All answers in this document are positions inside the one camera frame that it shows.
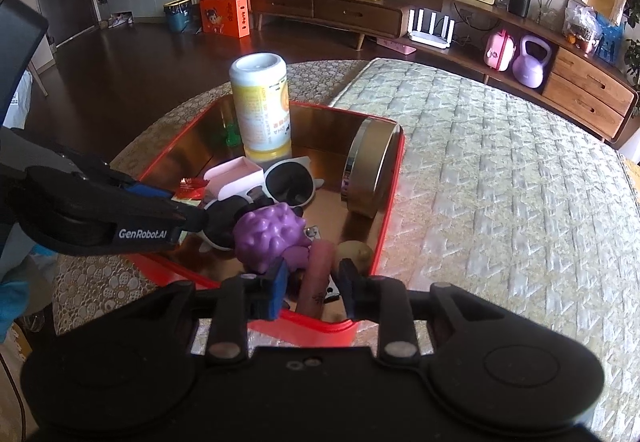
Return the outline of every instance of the white router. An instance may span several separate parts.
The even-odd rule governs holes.
[[[418,43],[424,43],[425,45],[430,45],[436,48],[449,48],[451,46],[451,39],[453,38],[453,26],[456,24],[455,21],[449,19],[449,16],[444,17],[444,21],[442,22],[442,32],[439,36],[433,34],[433,29],[436,26],[436,13],[431,13],[431,22],[429,24],[429,31],[422,31],[422,18],[424,17],[424,9],[420,9],[418,11],[418,25],[417,30],[414,30],[414,18],[415,11],[411,9],[409,11],[409,25],[408,32],[409,38],[412,41],[417,41]]]

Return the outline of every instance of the bottle label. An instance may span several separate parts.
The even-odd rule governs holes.
[[[291,138],[287,77],[267,86],[232,85],[240,136],[245,147],[271,151]]]

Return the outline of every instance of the sunglasses lens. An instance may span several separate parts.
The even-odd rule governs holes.
[[[298,162],[285,162],[274,167],[264,181],[267,190],[277,202],[300,206],[314,193],[311,173]]]
[[[234,248],[233,230],[236,224],[236,213],[248,205],[239,196],[213,202],[206,210],[209,222],[202,230],[212,244],[223,248]]]

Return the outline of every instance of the cabinet handle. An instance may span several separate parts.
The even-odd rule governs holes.
[[[596,109],[592,108],[590,105],[588,104],[584,104],[584,102],[582,102],[580,99],[575,99],[575,102],[577,102],[578,104],[580,104],[580,106],[582,106],[583,108],[589,110],[592,114],[596,113]]]
[[[587,74],[587,77],[588,77],[590,80],[595,81],[595,83],[596,83],[597,85],[599,85],[599,86],[600,86],[600,89],[601,89],[601,90],[604,90],[604,89],[605,89],[605,85],[604,85],[604,84],[602,84],[602,82],[601,82],[599,79],[596,79],[595,77],[590,76],[589,74]]]

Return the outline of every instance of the yellow bottle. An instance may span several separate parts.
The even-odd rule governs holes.
[[[284,60],[267,52],[237,59],[229,69],[244,152],[263,164],[291,155],[289,91]]]

